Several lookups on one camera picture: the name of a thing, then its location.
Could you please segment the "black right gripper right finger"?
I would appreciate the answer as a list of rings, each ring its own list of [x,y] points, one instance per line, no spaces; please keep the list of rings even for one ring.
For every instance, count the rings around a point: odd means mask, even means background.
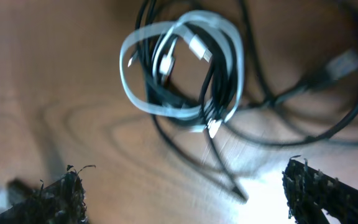
[[[328,223],[326,214],[340,223],[358,223],[358,190],[320,170],[289,158],[283,174],[288,217],[296,223]]]

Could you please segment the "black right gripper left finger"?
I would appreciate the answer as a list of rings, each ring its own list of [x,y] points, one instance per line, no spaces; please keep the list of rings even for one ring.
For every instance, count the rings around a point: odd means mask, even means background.
[[[7,196],[11,208],[0,213],[0,224],[90,224],[80,171],[72,165],[56,182],[38,189],[14,179]]]

